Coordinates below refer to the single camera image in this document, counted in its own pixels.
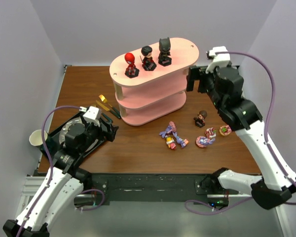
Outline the dark bat hero figure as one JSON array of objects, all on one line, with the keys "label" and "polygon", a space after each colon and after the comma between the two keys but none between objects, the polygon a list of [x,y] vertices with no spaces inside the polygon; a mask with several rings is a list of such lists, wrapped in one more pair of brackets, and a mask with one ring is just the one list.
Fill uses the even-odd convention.
[{"label": "dark bat hero figure", "polygon": [[170,38],[159,39],[159,56],[158,63],[161,66],[169,66],[172,64]]}]

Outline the brown haired hero figure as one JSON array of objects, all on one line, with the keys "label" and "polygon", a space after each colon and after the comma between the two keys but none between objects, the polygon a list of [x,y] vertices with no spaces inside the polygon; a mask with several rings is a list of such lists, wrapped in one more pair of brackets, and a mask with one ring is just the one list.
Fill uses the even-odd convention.
[{"label": "brown haired hero figure", "polygon": [[194,124],[199,127],[199,128],[202,128],[205,126],[205,119],[207,117],[207,112],[205,110],[201,110],[197,117],[194,117],[193,120],[194,120]]}]

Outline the black haired red figure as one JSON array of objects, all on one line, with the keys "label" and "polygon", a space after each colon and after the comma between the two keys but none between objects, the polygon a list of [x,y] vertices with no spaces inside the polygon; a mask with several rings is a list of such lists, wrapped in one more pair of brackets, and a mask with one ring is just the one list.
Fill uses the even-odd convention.
[{"label": "black haired red figure", "polygon": [[142,67],[145,71],[154,71],[156,68],[156,63],[152,58],[152,48],[150,46],[144,46],[141,49],[141,54],[144,57],[143,59],[140,56]]}]

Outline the red spider hero figure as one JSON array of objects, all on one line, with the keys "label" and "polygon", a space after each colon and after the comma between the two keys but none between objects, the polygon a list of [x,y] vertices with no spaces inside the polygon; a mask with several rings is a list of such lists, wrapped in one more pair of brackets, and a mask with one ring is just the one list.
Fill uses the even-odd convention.
[{"label": "red spider hero figure", "polygon": [[135,65],[135,56],[128,52],[125,54],[124,59],[126,63],[128,64],[126,70],[125,70],[125,75],[129,78],[135,78],[139,75],[139,69],[136,68]]}]

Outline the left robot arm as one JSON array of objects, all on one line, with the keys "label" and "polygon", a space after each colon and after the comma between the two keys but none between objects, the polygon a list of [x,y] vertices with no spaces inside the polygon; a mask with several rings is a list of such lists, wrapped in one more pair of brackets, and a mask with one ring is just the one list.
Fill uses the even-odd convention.
[{"label": "left robot arm", "polygon": [[8,237],[48,237],[61,212],[91,186],[91,174],[80,168],[82,161],[106,141],[115,139],[118,126],[102,118],[91,121],[79,116],[68,121],[52,136],[53,168],[27,207],[3,231]]}]

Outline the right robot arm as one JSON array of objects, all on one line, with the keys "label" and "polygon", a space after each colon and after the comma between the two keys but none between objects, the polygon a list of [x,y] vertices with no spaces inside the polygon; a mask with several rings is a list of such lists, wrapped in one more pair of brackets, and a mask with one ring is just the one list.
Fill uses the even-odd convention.
[{"label": "right robot arm", "polygon": [[237,68],[191,66],[188,70],[187,91],[199,81],[198,92],[206,93],[219,116],[246,145],[261,175],[246,175],[221,168],[210,175],[215,189],[231,189],[250,195],[263,209],[285,204],[296,192],[296,174],[285,164],[269,135],[256,105],[242,96],[244,79]]}]

